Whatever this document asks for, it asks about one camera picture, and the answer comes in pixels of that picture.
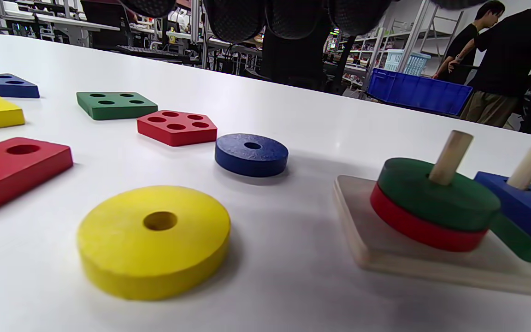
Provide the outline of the person's left hand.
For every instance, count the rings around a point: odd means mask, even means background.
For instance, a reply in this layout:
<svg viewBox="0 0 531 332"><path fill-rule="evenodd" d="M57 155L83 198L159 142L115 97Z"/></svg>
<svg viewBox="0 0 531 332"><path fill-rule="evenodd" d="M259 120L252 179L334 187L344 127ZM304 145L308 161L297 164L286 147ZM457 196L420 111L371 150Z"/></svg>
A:
<svg viewBox="0 0 531 332"><path fill-rule="evenodd" d="M278 38L309 36L322 17L357 36L378 25L390 0L205 0L213 35L229 43L257 36L265 28Z"/></svg>

